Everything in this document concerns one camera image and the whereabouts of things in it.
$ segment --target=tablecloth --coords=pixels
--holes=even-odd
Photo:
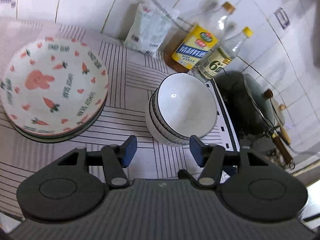
[[[10,126],[0,102],[0,211],[22,218],[15,196],[20,182],[68,151],[79,146],[97,151],[107,144],[120,145],[132,134],[137,136],[138,150],[130,166],[124,169],[130,180],[174,179],[180,169],[187,169],[195,177],[200,174],[202,169],[196,165],[189,146],[168,147],[158,143],[146,127],[144,111],[149,97],[166,76],[175,73],[164,63],[163,53],[150,57],[79,26],[0,18],[0,78],[15,51],[46,36],[75,38],[98,53],[108,71],[108,98],[100,117],[88,130],[55,144],[37,143],[21,136]],[[214,82],[207,87],[216,99],[218,119],[202,141],[239,151],[219,90]],[[89,167],[89,171],[104,181],[102,167]]]

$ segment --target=bottle label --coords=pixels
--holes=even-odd
[[[212,79],[231,61],[231,57],[219,47],[199,66],[199,71],[206,78]]]
[[[172,58],[191,69],[217,42],[212,33],[196,25],[172,54]]]

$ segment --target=wall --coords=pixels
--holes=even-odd
[[[50,20],[81,25],[124,39],[132,25],[137,4],[149,0],[15,0],[0,4],[0,15],[17,19]],[[194,15],[229,1],[236,6],[230,35],[248,25],[254,31],[239,58],[227,68],[251,74],[263,87],[273,89],[284,102],[288,133],[296,150],[320,141],[320,27],[318,0],[156,0],[164,8],[180,11],[178,23],[190,28]],[[283,30],[274,12],[283,8],[291,25]],[[174,47],[185,35],[175,25],[165,40]]]

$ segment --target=bottle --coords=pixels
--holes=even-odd
[[[172,67],[171,65],[177,62],[190,70],[210,48],[223,38],[228,17],[234,10],[235,7],[225,2],[217,11],[200,14],[198,23],[172,54],[175,62],[168,61],[167,65]]]
[[[245,27],[236,36],[223,41],[215,51],[209,51],[206,60],[195,69],[195,76],[204,83],[211,80],[238,55],[245,40],[252,34],[249,27]]]

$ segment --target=plastic bag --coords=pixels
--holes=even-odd
[[[171,19],[153,3],[140,3],[124,46],[153,56],[176,20],[177,10],[168,12]]]

